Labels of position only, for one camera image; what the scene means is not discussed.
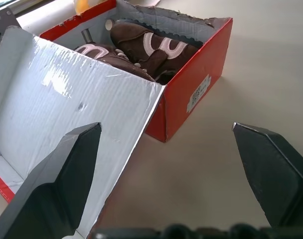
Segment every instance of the beige floor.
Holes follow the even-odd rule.
[[[279,132],[303,155],[303,0],[162,0],[160,6],[234,17],[223,77],[170,142],[143,136],[102,224],[268,225],[231,126],[239,121]],[[0,199],[0,212],[4,207]]]

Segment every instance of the label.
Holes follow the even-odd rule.
[[[206,78],[198,86],[198,88],[195,90],[195,92],[191,95],[189,103],[187,105],[187,113],[191,112],[191,110],[195,107],[195,105],[198,103],[201,97],[206,93],[208,86],[210,85],[210,82],[211,82],[211,76],[209,76],[208,74]]]

